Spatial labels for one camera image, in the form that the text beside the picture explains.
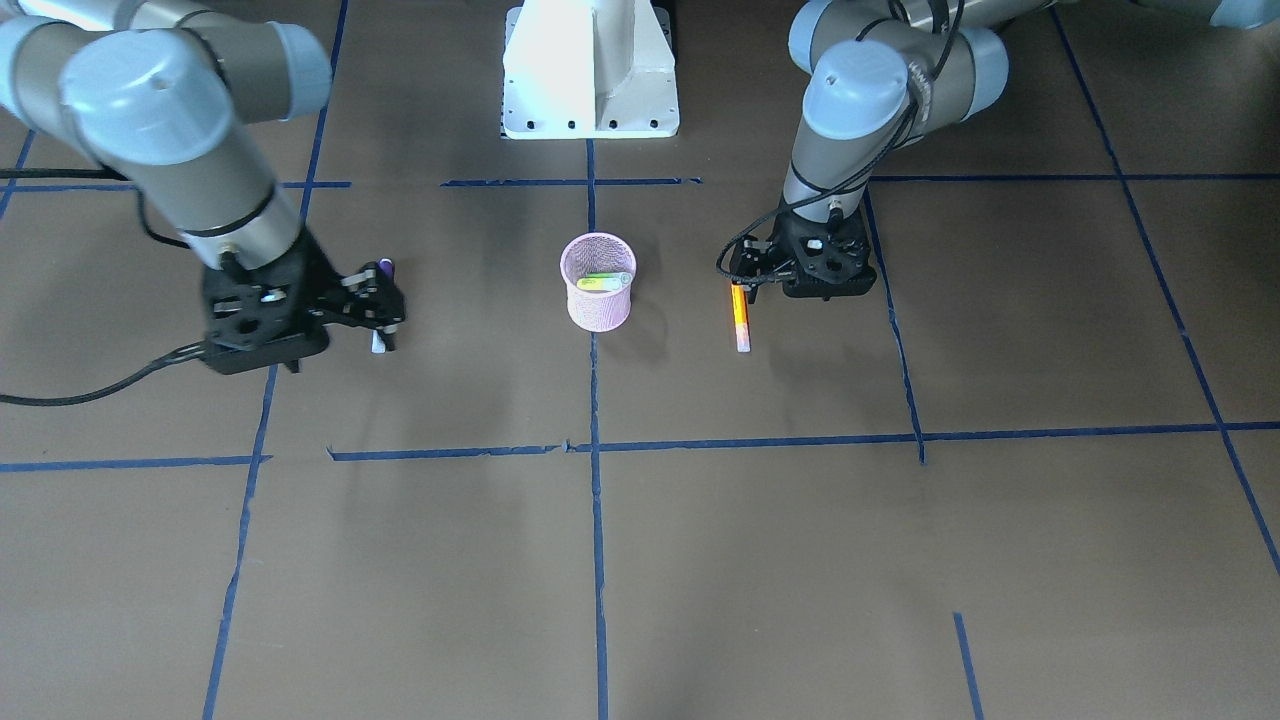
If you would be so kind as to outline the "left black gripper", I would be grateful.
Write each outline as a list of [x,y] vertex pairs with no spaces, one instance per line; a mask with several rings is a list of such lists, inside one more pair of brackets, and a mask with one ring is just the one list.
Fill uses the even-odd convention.
[[748,304],[760,287],[778,282],[785,291],[851,290],[851,218],[842,210],[812,222],[797,211],[783,211],[764,240],[739,240],[730,250],[728,273],[740,283]]

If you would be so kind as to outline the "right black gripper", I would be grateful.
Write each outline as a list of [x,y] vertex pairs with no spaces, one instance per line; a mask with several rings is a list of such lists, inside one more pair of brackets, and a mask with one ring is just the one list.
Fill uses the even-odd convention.
[[[375,300],[383,274],[378,263],[338,275],[310,231],[275,260],[247,268],[225,250],[202,279],[205,341],[233,354],[320,354],[329,345],[324,324],[384,331],[389,352],[407,316],[406,300],[392,281],[389,300]],[[314,309],[320,302],[320,318]]]

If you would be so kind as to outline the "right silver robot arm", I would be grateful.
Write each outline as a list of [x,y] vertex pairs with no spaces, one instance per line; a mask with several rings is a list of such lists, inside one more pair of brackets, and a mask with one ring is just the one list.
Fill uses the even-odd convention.
[[5,1],[3,106],[132,182],[204,264],[210,354],[273,363],[406,315],[385,263],[343,275],[250,133],[320,113],[329,53],[305,27],[197,1]]

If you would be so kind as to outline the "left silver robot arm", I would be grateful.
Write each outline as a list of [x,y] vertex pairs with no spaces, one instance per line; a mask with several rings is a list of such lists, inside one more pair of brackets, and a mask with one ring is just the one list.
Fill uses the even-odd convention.
[[893,151],[969,120],[1007,87],[1004,31],[1047,1],[809,1],[788,55],[808,77],[774,209],[719,251],[716,272],[753,302],[858,297],[877,283],[867,186]]

